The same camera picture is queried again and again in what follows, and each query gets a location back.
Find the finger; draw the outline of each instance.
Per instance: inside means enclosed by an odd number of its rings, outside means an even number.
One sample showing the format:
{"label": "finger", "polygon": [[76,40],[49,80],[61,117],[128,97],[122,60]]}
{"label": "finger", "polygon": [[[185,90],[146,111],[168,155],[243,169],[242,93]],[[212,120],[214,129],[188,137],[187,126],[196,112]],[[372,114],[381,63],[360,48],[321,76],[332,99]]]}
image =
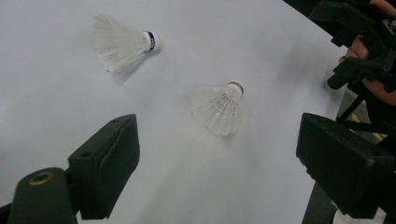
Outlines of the finger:
{"label": "finger", "polygon": [[338,60],[338,63],[342,63],[346,58],[347,58],[346,56],[341,57],[341,58]]}
{"label": "finger", "polygon": [[370,52],[366,46],[364,46],[361,35],[355,38],[351,48],[358,58],[368,59],[370,57]]}
{"label": "finger", "polygon": [[385,0],[371,0],[370,4],[381,9],[391,17],[396,18],[396,8]]}
{"label": "finger", "polygon": [[352,57],[352,58],[359,58],[358,54],[357,54],[352,48],[349,48],[349,49],[346,51],[346,57],[347,57],[347,58],[349,58],[349,57]]}

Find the black holder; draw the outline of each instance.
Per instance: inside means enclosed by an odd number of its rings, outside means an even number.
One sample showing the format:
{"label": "black holder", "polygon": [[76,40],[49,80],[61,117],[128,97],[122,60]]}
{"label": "black holder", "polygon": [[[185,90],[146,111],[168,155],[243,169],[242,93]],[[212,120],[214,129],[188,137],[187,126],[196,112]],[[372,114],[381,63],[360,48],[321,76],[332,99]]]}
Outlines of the black holder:
{"label": "black holder", "polygon": [[139,163],[135,115],[111,120],[68,159],[70,167],[36,171],[20,181],[0,222],[77,223],[109,218],[129,176]]}

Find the black machine part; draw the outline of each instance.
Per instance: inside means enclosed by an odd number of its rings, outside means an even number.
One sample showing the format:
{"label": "black machine part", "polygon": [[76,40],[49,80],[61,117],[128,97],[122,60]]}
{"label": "black machine part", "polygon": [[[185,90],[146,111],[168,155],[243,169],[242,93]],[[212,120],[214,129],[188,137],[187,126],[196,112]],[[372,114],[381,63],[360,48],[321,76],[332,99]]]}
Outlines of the black machine part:
{"label": "black machine part", "polygon": [[328,85],[335,90],[364,78],[396,90],[395,19],[369,4],[368,0],[284,0],[333,36],[332,42],[349,48],[357,35],[370,52],[369,59],[347,58],[334,69]]}
{"label": "black machine part", "polygon": [[337,122],[303,114],[297,157],[344,213],[373,218],[377,207],[396,217],[395,158]]}
{"label": "black machine part", "polygon": [[8,224],[74,224],[109,217],[139,163],[134,114],[111,120],[69,157],[69,168],[47,168],[20,181],[12,204],[0,209]]}

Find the shuttlecock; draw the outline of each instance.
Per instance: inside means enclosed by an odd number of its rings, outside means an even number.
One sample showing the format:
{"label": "shuttlecock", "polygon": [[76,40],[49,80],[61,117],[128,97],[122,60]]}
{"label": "shuttlecock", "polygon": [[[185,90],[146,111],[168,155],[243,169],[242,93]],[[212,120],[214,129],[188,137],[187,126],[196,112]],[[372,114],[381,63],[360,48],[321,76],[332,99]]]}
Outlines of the shuttlecock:
{"label": "shuttlecock", "polygon": [[100,61],[110,72],[135,62],[145,51],[156,50],[161,45],[161,39],[155,32],[137,31],[106,15],[95,19],[95,47]]}
{"label": "shuttlecock", "polygon": [[235,133],[242,121],[243,94],[239,82],[203,91],[196,97],[193,115],[215,135]]}

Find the white surface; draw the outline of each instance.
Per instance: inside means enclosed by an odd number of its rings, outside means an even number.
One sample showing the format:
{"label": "white surface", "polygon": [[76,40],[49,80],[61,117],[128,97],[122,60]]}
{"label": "white surface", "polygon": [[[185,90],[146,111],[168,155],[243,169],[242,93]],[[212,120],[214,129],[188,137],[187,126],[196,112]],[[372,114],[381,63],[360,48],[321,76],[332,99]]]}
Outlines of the white surface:
{"label": "white surface", "polygon": [[[111,76],[93,50],[100,13],[162,49]],[[1,1],[0,204],[136,113],[141,161],[110,219],[81,223],[301,223],[314,182],[295,157],[300,118],[335,118],[342,95],[324,85],[345,51],[330,39],[280,0]],[[193,98],[236,79],[243,124],[215,136]]]}

